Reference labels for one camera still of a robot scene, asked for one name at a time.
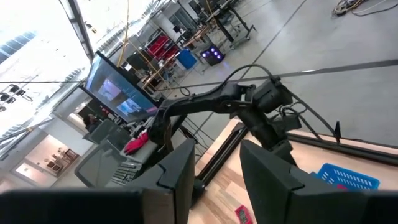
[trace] blue screen display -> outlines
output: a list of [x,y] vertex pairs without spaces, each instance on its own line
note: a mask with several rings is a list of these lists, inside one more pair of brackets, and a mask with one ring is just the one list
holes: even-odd
[[85,88],[128,123],[153,116],[157,107],[107,61],[96,55]]

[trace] blue bin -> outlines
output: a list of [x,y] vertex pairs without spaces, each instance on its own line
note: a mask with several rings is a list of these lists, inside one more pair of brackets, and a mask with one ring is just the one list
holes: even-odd
[[324,164],[316,175],[328,184],[342,185],[348,190],[376,190],[380,185],[380,181],[373,177],[329,163]]
[[197,62],[188,49],[181,50],[177,55],[177,59],[187,70],[192,68]]

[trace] keyboard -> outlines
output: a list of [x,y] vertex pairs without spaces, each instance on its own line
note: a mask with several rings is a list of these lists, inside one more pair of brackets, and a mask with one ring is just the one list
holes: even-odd
[[126,185],[139,175],[140,170],[141,164],[122,162],[119,164],[111,180],[117,184]]

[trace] blue basket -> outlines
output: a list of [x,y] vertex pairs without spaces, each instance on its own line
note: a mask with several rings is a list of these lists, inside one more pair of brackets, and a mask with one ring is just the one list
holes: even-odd
[[376,190],[380,181],[329,163],[322,166],[316,174],[318,178],[333,185],[342,185],[348,190]]

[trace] concrete floor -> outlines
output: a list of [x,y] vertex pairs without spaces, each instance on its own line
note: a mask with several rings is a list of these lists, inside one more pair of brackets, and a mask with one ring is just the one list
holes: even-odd
[[[373,5],[370,0],[358,10]],[[234,51],[216,66],[198,72],[197,65],[179,83],[181,86],[219,82],[234,69],[258,63],[274,74],[340,67],[398,58],[398,15],[396,10],[367,17],[347,14],[331,18],[336,1],[316,0],[246,0],[238,12],[257,32],[251,41]],[[379,9],[389,7],[386,3]],[[363,139],[381,144],[398,145],[396,132],[398,110],[398,66],[370,68],[303,76],[302,73],[283,78],[283,84],[319,112],[332,126],[341,122],[343,137]],[[265,74],[253,68],[236,74],[232,79],[261,77]],[[263,80],[243,82],[260,84]],[[189,90],[202,93],[215,85],[196,86]],[[180,97],[174,90],[169,98]],[[188,116],[207,133],[202,134],[208,144],[228,123],[227,114],[202,112]],[[327,129],[311,114],[305,114],[319,133]]]

